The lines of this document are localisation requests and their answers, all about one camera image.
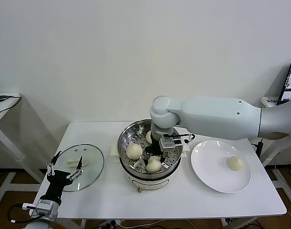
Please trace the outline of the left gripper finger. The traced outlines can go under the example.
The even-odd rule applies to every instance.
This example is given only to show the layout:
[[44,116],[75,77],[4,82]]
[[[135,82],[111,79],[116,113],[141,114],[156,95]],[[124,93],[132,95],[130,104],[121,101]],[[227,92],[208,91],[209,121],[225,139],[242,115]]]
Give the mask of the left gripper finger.
[[82,162],[83,162],[83,157],[80,157],[80,160],[77,164],[76,170],[74,173],[71,173],[68,175],[66,178],[69,180],[76,180],[81,174],[82,174]]
[[48,176],[54,176],[55,175],[55,171],[54,171],[54,167],[55,164],[60,156],[60,154],[62,153],[62,151],[59,151],[50,162],[46,163],[47,166],[47,175]]

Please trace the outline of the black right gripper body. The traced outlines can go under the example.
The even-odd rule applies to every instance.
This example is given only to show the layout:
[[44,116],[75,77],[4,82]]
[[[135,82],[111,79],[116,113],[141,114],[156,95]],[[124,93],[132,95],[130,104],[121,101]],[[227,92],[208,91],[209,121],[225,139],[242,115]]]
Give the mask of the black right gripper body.
[[164,162],[164,153],[161,151],[159,142],[156,140],[152,140],[151,145],[145,147],[144,154],[151,154],[152,156],[158,157],[160,162]]

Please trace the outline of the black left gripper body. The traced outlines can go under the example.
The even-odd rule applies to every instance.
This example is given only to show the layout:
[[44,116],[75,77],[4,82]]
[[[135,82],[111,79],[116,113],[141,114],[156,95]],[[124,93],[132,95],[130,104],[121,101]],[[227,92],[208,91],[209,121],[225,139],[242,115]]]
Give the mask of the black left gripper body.
[[68,176],[71,174],[69,172],[55,170],[55,175],[47,175],[47,180],[49,181],[49,186],[46,193],[42,196],[43,200],[50,200],[54,202],[61,202],[61,196],[64,188],[73,183]]

